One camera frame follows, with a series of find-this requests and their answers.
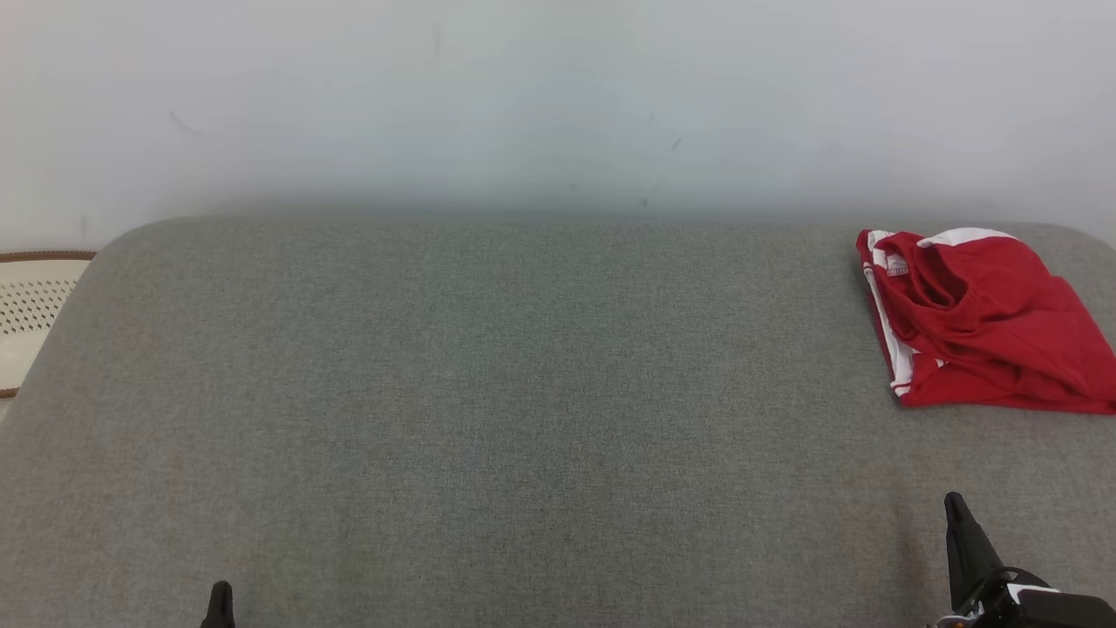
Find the white stripe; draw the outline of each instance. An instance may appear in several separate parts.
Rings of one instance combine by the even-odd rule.
[[[868,263],[864,264],[864,278],[868,280],[868,289],[872,290],[872,299],[879,313],[881,334],[884,337],[884,345],[887,347],[887,356],[892,360],[892,375],[895,377],[892,381],[892,390],[897,397],[903,397],[911,390],[911,378],[914,376],[914,350],[892,331],[892,323],[887,320],[887,311],[884,310],[884,301],[881,299],[879,288],[876,286],[876,276]]]
[[[950,229],[949,231],[942,231],[941,233],[933,235],[931,238],[923,238],[918,240],[920,248],[929,248],[933,244],[942,245],[958,245],[965,242],[971,242],[974,240],[983,240],[984,238],[1011,238],[1013,240],[1018,239],[1014,235],[1004,233],[1003,231],[993,231],[992,229],[978,229],[975,226],[962,226],[960,229]]]
[[[868,250],[872,251],[872,262],[876,265],[883,265],[884,268],[889,267],[887,264],[887,253],[876,248],[876,243],[878,243],[879,240],[889,238],[894,234],[895,233],[892,233],[891,231],[881,231],[878,229],[868,232]]]

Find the folded red clothing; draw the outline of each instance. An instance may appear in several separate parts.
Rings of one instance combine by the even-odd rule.
[[[1116,356],[1074,288],[1008,233],[865,230],[856,242],[904,406],[1116,414]]]

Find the white wall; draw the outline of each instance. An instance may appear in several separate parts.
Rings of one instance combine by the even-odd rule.
[[[1116,2],[0,3],[0,249],[263,191],[1116,241]]]

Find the gray fabric surface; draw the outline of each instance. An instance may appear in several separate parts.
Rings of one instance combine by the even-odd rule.
[[[899,409],[859,226],[132,232],[0,425],[0,626],[922,626],[947,491],[1116,601],[1116,421]],[[1116,338],[1116,251],[1002,228]]]

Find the gray upholstered bench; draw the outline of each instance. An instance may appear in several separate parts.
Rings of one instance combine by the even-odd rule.
[[[1116,599],[1116,421],[899,409],[862,226],[134,231],[0,424],[0,626],[913,627],[947,491]],[[999,228],[1116,339],[1116,251]]]

